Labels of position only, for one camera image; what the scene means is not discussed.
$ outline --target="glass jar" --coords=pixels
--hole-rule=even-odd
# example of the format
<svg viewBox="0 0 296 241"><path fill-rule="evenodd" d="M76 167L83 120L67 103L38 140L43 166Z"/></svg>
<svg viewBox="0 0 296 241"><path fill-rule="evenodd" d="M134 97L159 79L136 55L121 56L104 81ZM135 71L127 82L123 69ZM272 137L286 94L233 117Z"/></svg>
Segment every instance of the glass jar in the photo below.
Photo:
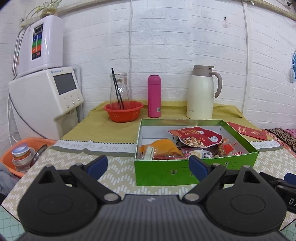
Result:
<svg viewBox="0 0 296 241"><path fill-rule="evenodd" d="M113 110L127 110L131 108L131 99L127 74L110 75L110 107Z"/></svg>

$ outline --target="metal hose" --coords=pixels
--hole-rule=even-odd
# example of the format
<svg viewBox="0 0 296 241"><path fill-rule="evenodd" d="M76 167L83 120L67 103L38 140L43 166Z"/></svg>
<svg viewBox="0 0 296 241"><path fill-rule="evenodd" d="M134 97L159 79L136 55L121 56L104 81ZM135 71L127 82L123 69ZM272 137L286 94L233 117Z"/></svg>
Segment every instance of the metal hose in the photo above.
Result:
<svg viewBox="0 0 296 241"><path fill-rule="evenodd" d="M19 32L19 34L17 35L17 40L16 40L16 43L15 43L15 52L14 52L14 55L13 55L13 63L12 63L12 72L13 72L13 76L16 75L16 66L17 66L17 57L19 56L19 53L20 53L20 46L22 44L22 39L24 37L24 34L26 32L26 30L30 27L31 25L28 25L27 27L21 29L21 31ZM19 36L20 36L20 33L23 31L22 33L22 36L20 38L20 42L19 42L19 45L17 47L17 43L18 43L18 39L19 39Z"/></svg>

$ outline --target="white cable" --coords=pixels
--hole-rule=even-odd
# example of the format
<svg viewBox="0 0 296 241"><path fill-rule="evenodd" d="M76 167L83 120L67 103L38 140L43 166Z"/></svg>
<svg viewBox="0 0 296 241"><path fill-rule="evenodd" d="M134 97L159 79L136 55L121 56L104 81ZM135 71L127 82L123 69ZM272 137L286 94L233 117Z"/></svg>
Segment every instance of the white cable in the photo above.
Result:
<svg viewBox="0 0 296 241"><path fill-rule="evenodd" d="M9 112L10 112L10 109L9 109L9 97L7 99L7 124L8 124L8 138L9 138L9 142L10 142L10 146L12 146L12 143L11 143L11 138L10 138L10 130L9 130Z"/></svg>
<svg viewBox="0 0 296 241"><path fill-rule="evenodd" d="M242 0L242 9L244 13L244 23L246 29L246 82L244 88L244 99L242 103L242 113L244 114L248 108L248 99L251 85L251 72L252 72L252 48L251 48L251 36L249 29L250 19L247 13L247 3Z"/></svg>
<svg viewBox="0 0 296 241"><path fill-rule="evenodd" d="M14 131L14 132L11 133L11 137L12 137L12 139L13 139L16 143L18 143L18 141L13 137L13 134L14 134L14 133L18 133L18 131Z"/></svg>
<svg viewBox="0 0 296 241"><path fill-rule="evenodd" d="M130 89L130 99L132 99L132 91L131 91L131 26L132 26L132 19L133 19L133 0L131 0L131 16L130 16L130 23L129 23L129 40L128 40L128 55L130 61L130 69L129 69L129 89Z"/></svg>

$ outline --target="pink water bottle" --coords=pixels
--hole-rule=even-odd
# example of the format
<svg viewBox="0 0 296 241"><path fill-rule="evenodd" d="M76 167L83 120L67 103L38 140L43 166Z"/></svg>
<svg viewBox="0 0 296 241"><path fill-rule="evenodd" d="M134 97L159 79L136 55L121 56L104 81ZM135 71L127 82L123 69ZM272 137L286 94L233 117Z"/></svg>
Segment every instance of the pink water bottle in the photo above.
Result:
<svg viewBox="0 0 296 241"><path fill-rule="evenodd" d="M148 116L161 116L161 79L158 75L148 77Z"/></svg>

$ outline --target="white appliance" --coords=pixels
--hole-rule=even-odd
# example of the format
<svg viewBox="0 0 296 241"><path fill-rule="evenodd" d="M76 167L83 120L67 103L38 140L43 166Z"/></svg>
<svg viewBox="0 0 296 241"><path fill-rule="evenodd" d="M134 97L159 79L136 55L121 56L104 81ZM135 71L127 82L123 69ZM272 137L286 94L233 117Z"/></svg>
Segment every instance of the white appliance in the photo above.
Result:
<svg viewBox="0 0 296 241"><path fill-rule="evenodd" d="M64 21L47 16L33 23L24 34L17 66L18 77L63 66Z"/></svg>
<svg viewBox="0 0 296 241"><path fill-rule="evenodd" d="M214 96L217 98L222 90L222 77L212 69L214 66L195 65L188 87L187 117L190 119L212 118ZM218 89L214 95L213 75L218 78Z"/></svg>
<svg viewBox="0 0 296 241"><path fill-rule="evenodd" d="M84 100L72 67L38 71L9 82L13 105L38 133L59 140L78 124L76 108ZM13 114L21 139L40 137Z"/></svg>

